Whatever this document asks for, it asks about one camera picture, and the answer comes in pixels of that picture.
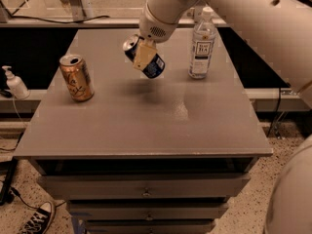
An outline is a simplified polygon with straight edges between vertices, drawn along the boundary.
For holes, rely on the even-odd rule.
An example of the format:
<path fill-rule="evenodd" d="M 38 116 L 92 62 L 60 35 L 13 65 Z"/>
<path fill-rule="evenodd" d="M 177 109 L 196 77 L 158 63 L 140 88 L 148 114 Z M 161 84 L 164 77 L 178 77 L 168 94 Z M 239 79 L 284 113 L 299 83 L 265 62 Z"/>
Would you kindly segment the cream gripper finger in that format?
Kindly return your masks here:
<path fill-rule="evenodd" d="M 133 68 L 142 71 L 157 54 L 156 43 L 153 40 L 140 40 L 136 48 Z"/>

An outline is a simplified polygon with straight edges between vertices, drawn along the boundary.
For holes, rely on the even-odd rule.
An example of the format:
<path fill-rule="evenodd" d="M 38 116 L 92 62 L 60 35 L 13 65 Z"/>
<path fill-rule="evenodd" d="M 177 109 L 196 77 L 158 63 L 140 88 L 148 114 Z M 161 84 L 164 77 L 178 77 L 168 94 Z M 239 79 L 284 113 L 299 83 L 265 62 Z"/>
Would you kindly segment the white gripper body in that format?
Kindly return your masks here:
<path fill-rule="evenodd" d="M 139 18 L 139 34 L 156 43 L 167 41 L 178 24 L 178 12 L 166 4 L 147 0 Z"/>

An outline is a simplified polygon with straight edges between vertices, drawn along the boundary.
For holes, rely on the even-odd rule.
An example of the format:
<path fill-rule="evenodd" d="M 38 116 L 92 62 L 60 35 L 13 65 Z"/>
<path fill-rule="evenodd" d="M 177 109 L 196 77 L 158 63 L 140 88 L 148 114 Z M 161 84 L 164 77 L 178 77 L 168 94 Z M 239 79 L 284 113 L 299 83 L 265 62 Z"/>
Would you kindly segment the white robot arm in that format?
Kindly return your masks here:
<path fill-rule="evenodd" d="M 199 0 L 147 0 L 139 34 L 167 41 Z M 203 0 L 312 106 L 312 8 L 297 0 Z M 312 234 L 312 136 L 290 157 L 274 185 L 263 234 Z"/>

